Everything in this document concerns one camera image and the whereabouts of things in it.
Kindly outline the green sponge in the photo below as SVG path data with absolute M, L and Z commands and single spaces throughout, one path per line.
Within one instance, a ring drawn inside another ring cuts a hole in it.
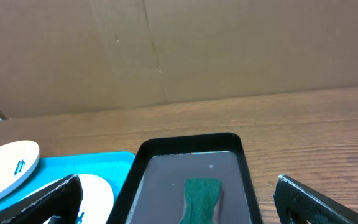
M 183 215 L 179 224 L 218 224 L 222 197 L 219 179 L 186 180 Z

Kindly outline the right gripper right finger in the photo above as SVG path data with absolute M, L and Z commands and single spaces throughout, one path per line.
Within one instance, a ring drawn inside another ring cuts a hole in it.
M 358 213 L 287 175 L 278 176 L 274 204 L 281 223 L 358 224 Z

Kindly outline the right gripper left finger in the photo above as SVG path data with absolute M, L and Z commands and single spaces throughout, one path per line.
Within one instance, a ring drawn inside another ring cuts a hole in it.
M 0 211 L 0 224 L 75 223 L 82 199 L 80 178 L 71 174 Z

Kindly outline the light blue round plate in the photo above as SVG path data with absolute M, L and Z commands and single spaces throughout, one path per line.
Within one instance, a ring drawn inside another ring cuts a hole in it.
M 114 194 L 110 184 L 93 174 L 78 174 L 83 198 L 77 215 L 79 224 L 105 224 L 114 205 Z

